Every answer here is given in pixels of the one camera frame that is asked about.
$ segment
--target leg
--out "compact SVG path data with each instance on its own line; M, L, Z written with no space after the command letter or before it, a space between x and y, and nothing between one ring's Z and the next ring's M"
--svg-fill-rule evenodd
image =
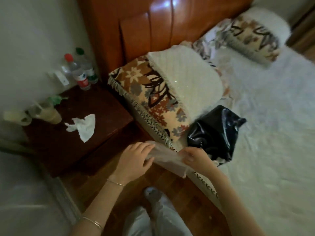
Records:
M127 216L123 236L152 236L150 217L142 206Z
M148 187L145 189L145 196L150 201L156 218L157 236L192 236L165 194L155 187Z

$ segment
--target bangle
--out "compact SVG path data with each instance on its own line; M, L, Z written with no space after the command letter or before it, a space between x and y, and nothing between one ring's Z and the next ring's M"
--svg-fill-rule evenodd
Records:
M119 184L119 183L113 182L113 181L111 181L110 179L107 179L106 181L109 181L109 182L114 183L114 184L117 184L117 185L125 186L125 185L123 185L123 184Z
M87 221L89 221L89 222L95 224L101 231L103 231L102 226L101 226L98 222L96 222L96 221L94 221L94 220L92 220L92 219L89 219L89 218L86 217L86 216L82 216L81 218L82 218L82 219L86 219Z

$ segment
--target bed sheet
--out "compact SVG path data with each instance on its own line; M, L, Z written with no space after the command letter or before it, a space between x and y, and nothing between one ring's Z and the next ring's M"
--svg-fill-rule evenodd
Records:
M269 69L230 48L214 63L248 121L219 168L268 235L315 235L315 65L288 47Z

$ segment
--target bedside table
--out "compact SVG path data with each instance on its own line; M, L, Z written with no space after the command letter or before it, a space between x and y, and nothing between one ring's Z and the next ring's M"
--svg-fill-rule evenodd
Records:
M128 111L99 84L88 91L78 86L65 91L55 108L62 116L62 122L53 125L33 119L23 127L38 160L44 164L52 177L70 167L92 175L114 155L134 141L137 125ZM92 137L83 142L78 131L67 132L65 122L73 124L72 118L84 119L95 114L95 130Z

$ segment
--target wooden floor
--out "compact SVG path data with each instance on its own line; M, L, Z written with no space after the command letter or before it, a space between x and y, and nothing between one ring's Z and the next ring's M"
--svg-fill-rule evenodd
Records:
M118 159L119 155L115 156L94 176L76 171L61 176L82 212L105 184ZM121 235L124 219L136 206L144 206L150 214L150 204L142 193L147 186L157 187L170 198L194 236L231 235L224 215L190 179L182 179L156 164L153 164L145 175L125 186L110 214L103 235Z

